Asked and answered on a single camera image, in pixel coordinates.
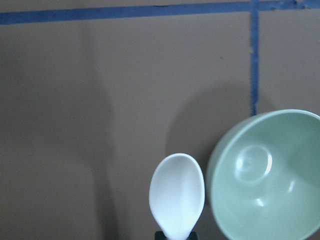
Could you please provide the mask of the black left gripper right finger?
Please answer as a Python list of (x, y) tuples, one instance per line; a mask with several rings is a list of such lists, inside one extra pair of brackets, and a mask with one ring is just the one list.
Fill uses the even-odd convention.
[(192, 231), (192, 232), (189, 234), (187, 240), (197, 240), (197, 233), (196, 233), (195, 231)]

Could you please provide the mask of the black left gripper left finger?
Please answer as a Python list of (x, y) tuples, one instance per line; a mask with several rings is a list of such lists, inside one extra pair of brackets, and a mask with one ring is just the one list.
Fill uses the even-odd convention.
[(162, 231), (156, 231), (154, 233), (154, 240), (164, 240), (164, 233)]

